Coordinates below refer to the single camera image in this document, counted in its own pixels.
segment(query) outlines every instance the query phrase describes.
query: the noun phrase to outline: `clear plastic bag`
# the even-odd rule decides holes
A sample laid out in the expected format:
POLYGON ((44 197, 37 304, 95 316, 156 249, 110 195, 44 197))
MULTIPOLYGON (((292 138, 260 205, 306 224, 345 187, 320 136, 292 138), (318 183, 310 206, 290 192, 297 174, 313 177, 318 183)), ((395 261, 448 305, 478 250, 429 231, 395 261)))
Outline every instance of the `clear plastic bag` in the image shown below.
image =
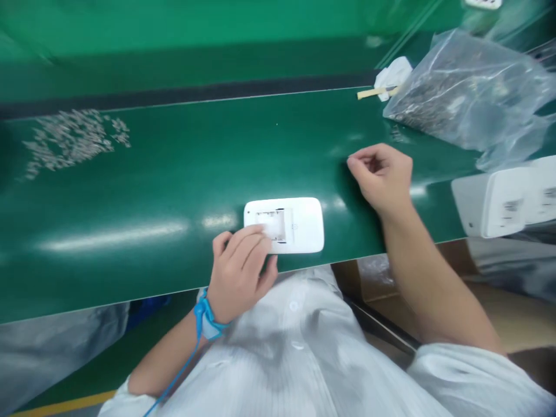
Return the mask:
POLYGON ((521 162, 540 149, 554 120, 535 112, 556 98, 556 75, 531 57, 453 30, 429 53, 383 116, 484 152, 481 170, 521 162))

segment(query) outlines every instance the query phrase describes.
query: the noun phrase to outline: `blue wrist strap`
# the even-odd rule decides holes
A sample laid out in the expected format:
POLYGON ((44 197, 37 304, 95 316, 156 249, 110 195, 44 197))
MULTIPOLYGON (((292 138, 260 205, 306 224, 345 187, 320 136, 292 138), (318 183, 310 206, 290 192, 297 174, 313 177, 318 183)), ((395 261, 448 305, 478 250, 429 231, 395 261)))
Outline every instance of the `blue wrist strap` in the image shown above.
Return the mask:
POLYGON ((229 323, 220 324, 214 321, 214 313, 212 308, 210 307, 209 301, 207 300, 206 288, 203 290, 203 293, 201 294, 199 301, 197 301, 197 304, 193 308, 193 312, 196 317, 196 328, 197 328, 197 344, 195 345, 195 349, 191 354, 191 356, 189 357, 189 359, 187 359, 187 362, 185 363, 184 367, 181 368, 181 370, 178 372, 178 375, 176 375, 174 380, 170 382, 168 388, 164 390, 162 395, 155 401, 155 403, 152 405, 152 407, 149 408, 149 411, 147 411, 143 417, 147 417, 151 413, 151 411, 154 410, 155 407, 158 404, 160 404, 162 400, 164 400, 164 398, 166 398, 166 396, 168 395, 168 393, 170 392, 170 390, 172 389, 176 381, 178 381, 178 379, 184 373, 185 369, 189 365, 189 362, 191 362, 191 360, 193 359, 193 356, 195 356, 195 353, 199 348, 201 337, 204 336, 204 338, 207 339, 208 341, 213 341, 215 339, 218 339, 220 336, 222 336, 222 331, 229 326, 229 323))
POLYGON ((229 324, 220 324, 214 321, 214 313, 207 300, 207 289, 205 288, 197 305, 193 309, 197 317, 197 340, 204 336, 208 341, 218 339, 222 336, 222 331, 229 324))

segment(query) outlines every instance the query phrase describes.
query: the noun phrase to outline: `white rectangular device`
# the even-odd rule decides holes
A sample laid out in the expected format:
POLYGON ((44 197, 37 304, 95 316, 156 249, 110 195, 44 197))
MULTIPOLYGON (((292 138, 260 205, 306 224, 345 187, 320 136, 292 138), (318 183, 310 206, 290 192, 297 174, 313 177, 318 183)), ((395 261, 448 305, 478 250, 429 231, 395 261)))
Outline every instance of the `white rectangular device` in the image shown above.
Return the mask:
POLYGON ((525 223, 536 224, 556 218, 556 155, 528 164, 531 179, 525 200, 525 223))
POLYGON ((249 202, 243 223, 265 225, 271 254, 314 253, 324 247, 323 209, 313 197, 249 202))
POLYGON ((525 227, 529 169, 512 168, 452 181, 452 192, 468 236, 500 237, 525 227))

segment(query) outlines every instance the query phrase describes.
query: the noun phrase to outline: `white sleeve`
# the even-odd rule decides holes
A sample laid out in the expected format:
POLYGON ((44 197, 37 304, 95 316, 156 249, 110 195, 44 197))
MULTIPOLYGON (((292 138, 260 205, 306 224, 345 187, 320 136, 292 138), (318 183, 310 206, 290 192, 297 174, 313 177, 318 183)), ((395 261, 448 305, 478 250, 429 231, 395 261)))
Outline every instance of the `white sleeve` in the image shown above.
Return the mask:
POLYGON ((419 348, 407 373, 455 417, 553 416, 556 397, 502 355, 470 346, 419 348))
MULTIPOLYGON (((152 407, 156 400, 147 395, 136 396, 130 394, 127 389, 128 381, 129 377, 116 391, 114 398, 103 404, 98 412, 98 417, 143 417, 152 407)), ((149 417, 156 416, 158 409, 159 406, 157 405, 151 411, 149 417)))

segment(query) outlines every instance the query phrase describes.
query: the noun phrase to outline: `person's right hand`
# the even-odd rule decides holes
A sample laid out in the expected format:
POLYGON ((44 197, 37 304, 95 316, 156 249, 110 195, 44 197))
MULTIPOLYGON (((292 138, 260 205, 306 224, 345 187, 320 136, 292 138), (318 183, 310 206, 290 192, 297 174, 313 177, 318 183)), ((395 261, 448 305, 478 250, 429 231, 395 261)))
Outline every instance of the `person's right hand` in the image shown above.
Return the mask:
POLYGON ((386 144, 378 144, 350 155, 347 166, 361 193, 381 217, 411 207, 413 160, 409 156, 386 144))
POLYGON ((252 225, 234 235, 220 233, 213 240, 213 273, 207 299, 217 323, 227 324, 250 310, 278 277, 277 256, 273 255, 261 274, 271 248, 263 225, 252 225))

